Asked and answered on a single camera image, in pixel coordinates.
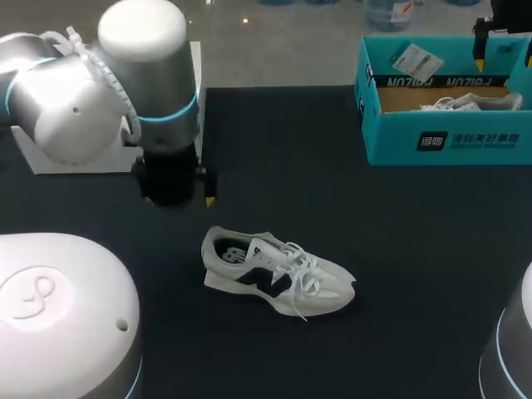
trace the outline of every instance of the black mat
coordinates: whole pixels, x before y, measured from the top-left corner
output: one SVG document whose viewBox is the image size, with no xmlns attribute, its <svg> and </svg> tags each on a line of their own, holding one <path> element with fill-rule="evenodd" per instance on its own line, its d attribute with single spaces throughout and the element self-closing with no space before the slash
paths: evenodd
<svg viewBox="0 0 532 399">
<path fill-rule="evenodd" d="M 0 234 L 105 245 L 140 292 L 145 397 L 478 398 L 477 367 L 532 259 L 532 169 L 371 168 L 351 87 L 210 90 L 219 203 L 169 212 L 127 175 L 31 175 L 0 135 Z M 305 323 L 203 286 L 219 224 L 348 268 L 347 312 Z"/>
</svg>

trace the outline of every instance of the robot base logo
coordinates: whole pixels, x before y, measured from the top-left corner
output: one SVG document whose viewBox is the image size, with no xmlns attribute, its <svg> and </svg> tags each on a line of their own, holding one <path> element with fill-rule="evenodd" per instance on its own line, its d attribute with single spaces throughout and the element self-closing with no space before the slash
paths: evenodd
<svg viewBox="0 0 532 399">
<path fill-rule="evenodd" d="M 23 331 L 49 328 L 63 319 L 74 301 L 74 288 L 56 268 L 32 266 L 0 283 L 0 322 Z"/>
</svg>

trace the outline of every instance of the gray floor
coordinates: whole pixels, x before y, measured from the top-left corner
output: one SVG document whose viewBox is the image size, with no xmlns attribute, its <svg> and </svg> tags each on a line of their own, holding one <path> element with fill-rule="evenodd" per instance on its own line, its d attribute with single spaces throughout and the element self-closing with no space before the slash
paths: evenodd
<svg viewBox="0 0 532 399">
<path fill-rule="evenodd" d="M 362 35 L 381 34 L 366 23 L 363 5 L 342 0 L 310 6 L 265 7 L 254 0 L 172 0 L 189 20 L 190 40 L 204 46 L 209 86 L 316 86 L 352 84 Z M 73 25 L 89 42 L 100 15 L 115 0 L 2 0 L 0 36 L 11 32 L 64 32 Z M 487 0 L 456 7 L 426 0 L 401 34 L 470 35 Z"/>
</svg>

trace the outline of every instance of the new balance sneaker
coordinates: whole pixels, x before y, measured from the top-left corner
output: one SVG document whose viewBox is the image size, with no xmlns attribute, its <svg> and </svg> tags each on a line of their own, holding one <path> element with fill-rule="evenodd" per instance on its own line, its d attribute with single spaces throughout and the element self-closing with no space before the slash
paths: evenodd
<svg viewBox="0 0 532 399">
<path fill-rule="evenodd" d="M 287 316 L 335 312 L 355 297 L 355 278 L 271 233 L 243 234 L 213 227 L 201 247 L 204 284 L 226 293 L 257 295 Z"/>
<path fill-rule="evenodd" d="M 480 97 L 473 93 L 454 100 L 444 97 L 434 106 L 421 106 L 422 111 L 519 111 L 523 108 L 523 96 L 510 93 L 504 98 Z"/>
</svg>

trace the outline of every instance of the open shoebox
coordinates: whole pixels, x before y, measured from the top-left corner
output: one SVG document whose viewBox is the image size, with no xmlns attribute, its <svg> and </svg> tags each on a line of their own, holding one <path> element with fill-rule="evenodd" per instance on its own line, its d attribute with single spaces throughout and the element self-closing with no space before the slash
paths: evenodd
<svg viewBox="0 0 532 399">
<path fill-rule="evenodd" d="M 362 39 L 355 97 L 371 165 L 532 165 L 530 40 L 490 38 L 483 72 L 472 56 L 474 42 Z M 515 92 L 523 97 L 519 111 L 421 111 L 444 97 Z"/>
</svg>

